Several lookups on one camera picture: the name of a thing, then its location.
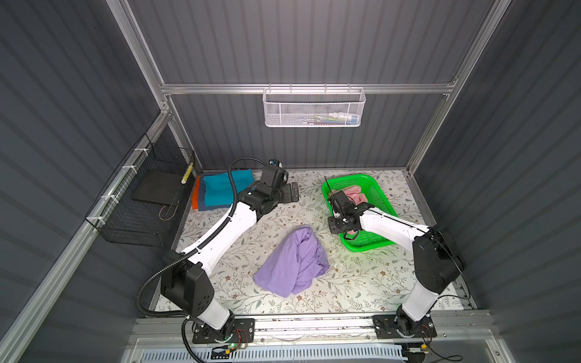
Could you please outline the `green plastic basket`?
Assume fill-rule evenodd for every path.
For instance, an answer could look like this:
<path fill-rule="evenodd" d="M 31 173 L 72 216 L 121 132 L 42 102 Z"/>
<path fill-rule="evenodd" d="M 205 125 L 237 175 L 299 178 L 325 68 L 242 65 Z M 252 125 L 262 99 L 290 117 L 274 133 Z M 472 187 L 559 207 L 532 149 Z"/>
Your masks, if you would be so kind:
<path fill-rule="evenodd" d="M 365 195 L 368 202 L 373 204 L 379 210 L 396 216 L 396 212 L 392 207 L 390 201 L 382 191 L 378 182 L 366 174 L 347 175 L 337 178 L 332 178 L 324 181 L 321 187 L 322 195 L 325 198 L 326 204 L 330 211 L 332 211 L 331 204 L 328 202 L 328 195 L 333 190 L 342 190 L 348 187 L 358 186 L 361 189 L 361 194 Z M 394 243 L 379 234 L 368 231 L 360 231 L 356 237 L 345 238 L 343 233 L 339 234 L 340 241 L 346 249 L 352 252 L 365 252 L 368 250 L 377 249 L 394 245 Z"/>

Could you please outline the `purple t-shirt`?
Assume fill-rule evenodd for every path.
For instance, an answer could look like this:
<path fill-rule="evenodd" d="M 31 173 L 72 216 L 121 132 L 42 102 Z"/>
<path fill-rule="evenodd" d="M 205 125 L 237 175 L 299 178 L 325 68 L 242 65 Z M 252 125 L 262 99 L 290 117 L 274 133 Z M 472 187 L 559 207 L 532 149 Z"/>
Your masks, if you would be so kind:
<path fill-rule="evenodd" d="M 253 276 L 263 290 L 284 298 L 311 287 L 331 268 L 313 228 L 304 225 L 288 234 Z"/>

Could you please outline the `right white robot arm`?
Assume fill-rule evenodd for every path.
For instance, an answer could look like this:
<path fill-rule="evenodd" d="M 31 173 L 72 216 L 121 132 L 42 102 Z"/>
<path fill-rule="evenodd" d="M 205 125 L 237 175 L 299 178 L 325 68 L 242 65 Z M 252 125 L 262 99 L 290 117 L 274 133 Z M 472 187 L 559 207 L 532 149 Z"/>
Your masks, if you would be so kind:
<path fill-rule="evenodd" d="M 416 283 L 396 310 L 393 324 L 404 338 L 425 337 L 423 326 L 444 290 L 462 276 L 465 262 L 453 238 L 442 226 L 419 225 L 385 213 L 374 205 L 355 204 L 338 191 L 328 197 L 332 234 L 366 231 L 378 234 L 412 255 Z"/>

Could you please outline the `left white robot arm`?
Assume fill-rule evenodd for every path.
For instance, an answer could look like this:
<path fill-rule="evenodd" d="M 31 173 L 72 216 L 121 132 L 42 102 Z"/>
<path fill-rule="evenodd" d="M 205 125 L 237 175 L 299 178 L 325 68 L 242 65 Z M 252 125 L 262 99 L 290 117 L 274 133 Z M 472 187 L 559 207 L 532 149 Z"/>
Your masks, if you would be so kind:
<path fill-rule="evenodd" d="M 241 191 L 234 189 L 228 212 L 192 246 L 181 253 L 171 253 L 172 261 L 185 259 L 161 274 L 161 295 L 178 306 L 185 317 L 208 327 L 219 341 L 231 337 L 235 315 L 215 298 L 210 275 L 245 231 L 280 203 L 294 201 L 287 179 L 288 172 L 280 161 L 265 163 L 260 179 Z"/>

